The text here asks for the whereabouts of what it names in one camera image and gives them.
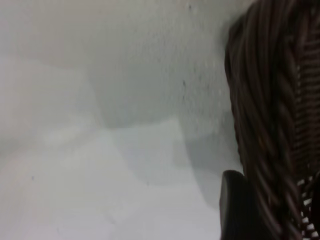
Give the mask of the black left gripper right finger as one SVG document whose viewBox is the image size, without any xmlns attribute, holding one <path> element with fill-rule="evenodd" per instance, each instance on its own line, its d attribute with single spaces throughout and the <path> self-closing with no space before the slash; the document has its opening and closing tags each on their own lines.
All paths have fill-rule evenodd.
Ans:
<svg viewBox="0 0 320 240">
<path fill-rule="evenodd" d="M 320 172 L 315 175 L 311 187 L 312 201 L 310 207 L 311 223 L 314 231 L 311 235 L 312 240 L 320 239 Z"/>
</svg>

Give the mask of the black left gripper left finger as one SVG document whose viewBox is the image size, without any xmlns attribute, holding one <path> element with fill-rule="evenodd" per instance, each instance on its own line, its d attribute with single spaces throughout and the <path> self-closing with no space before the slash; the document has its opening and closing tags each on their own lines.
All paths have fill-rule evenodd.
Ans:
<svg viewBox="0 0 320 240">
<path fill-rule="evenodd" d="M 244 176 L 235 170 L 222 174 L 219 217 L 222 240 L 249 240 L 251 207 L 250 189 Z"/>
</svg>

